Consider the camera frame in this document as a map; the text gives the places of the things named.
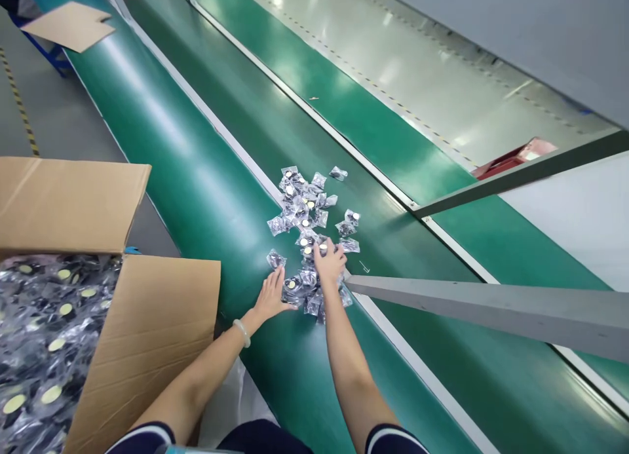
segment cardboard flap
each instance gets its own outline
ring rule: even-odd
[[[102,23],[110,17],[107,12],[68,2],[24,25],[22,30],[83,52],[115,31],[114,27]]]
[[[0,250],[122,253],[151,167],[0,158]]]
[[[65,454],[103,453],[212,341],[221,263],[125,256]]]

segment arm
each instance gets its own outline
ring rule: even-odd
[[[326,337],[334,387],[356,452],[363,454],[367,437],[375,426],[399,425],[399,422],[373,381],[339,296],[337,279],[346,261],[343,249],[339,247],[335,253],[329,238],[325,257],[315,247],[314,262],[326,306]]]
[[[264,281],[256,306],[241,320],[250,337],[269,318],[284,310],[295,309],[281,301],[283,283],[282,267]],[[132,428],[161,421],[172,429],[176,441],[184,444],[205,405],[225,380],[244,342],[244,335],[236,326],[221,334],[159,394]]]

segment sleeve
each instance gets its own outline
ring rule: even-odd
[[[407,430],[396,425],[377,425],[367,437],[365,454],[429,454]]]
[[[165,423],[145,423],[125,434],[105,454],[155,454],[163,446],[175,444],[175,436]]]

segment hand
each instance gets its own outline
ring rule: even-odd
[[[243,317],[242,323],[249,335],[252,335],[269,318],[286,310],[297,310],[297,307],[282,302],[282,286],[286,271],[280,266],[262,282],[262,290],[257,297],[256,305]]]
[[[347,256],[342,246],[339,246],[338,250],[334,250],[334,244],[330,238],[326,241],[326,246],[328,253],[325,256],[321,256],[318,244],[314,246],[314,266],[319,273],[322,284],[336,285],[339,276],[345,271]]]

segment green conveyor belt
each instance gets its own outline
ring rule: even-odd
[[[417,203],[474,183],[426,137],[255,1],[198,1]],[[499,197],[433,219],[503,284],[609,290]],[[404,336],[417,346],[412,333]],[[629,366],[579,355],[629,399]]]
[[[38,0],[44,9],[66,0]],[[78,0],[111,10],[105,0]],[[347,169],[329,181],[346,208],[364,214],[360,259],[373,273],[475,280],[419,222],[183,0],[127,0],[140,25],[272,178],[297,164],[306,175]],[[273,239],[278,208],[172,79],[115,15],[117,32],[71,60],[132,162],[153,165],[149,194],[184,257],[223,261],[220,311],[251,304],[275,247],[295,270],[294,233]],[[502,452],[623,452],[629,427],[546,345],[381,304],[416,335],[419,355]],[[374,376],[402,422],[433,453],[473,451],[447,413],[355,305],[350,318]],[[280,315],[243,354],[278,420],[316,452],[350,449],[332,389],[323,328]]]
[[[37,0],[43,10],[66,1]],[[76,1],[111,12],[106,0]],[[265,221],[278,206],[121,17],[114,13],[109,23],[116,27],[113,35],[69,58],[129,161],[153,165],[147,190],[182,256],[222,261],[219,311],[231,321],[255,301],[271,248],[289,257],[289,271],[297,269],[296,235],[271,236]],[[397,215],[402,228],[413,223],[395,205],[385,213]],[[408,238],[465,272],[418,230],[421,235]],[[378,385],[405,426],[433,453],[476,452],[362,308],[353,305],[348,315]],[[282,426],[315,452],[351,452],[323,326],[301,313],[279,315],[241,356]]]

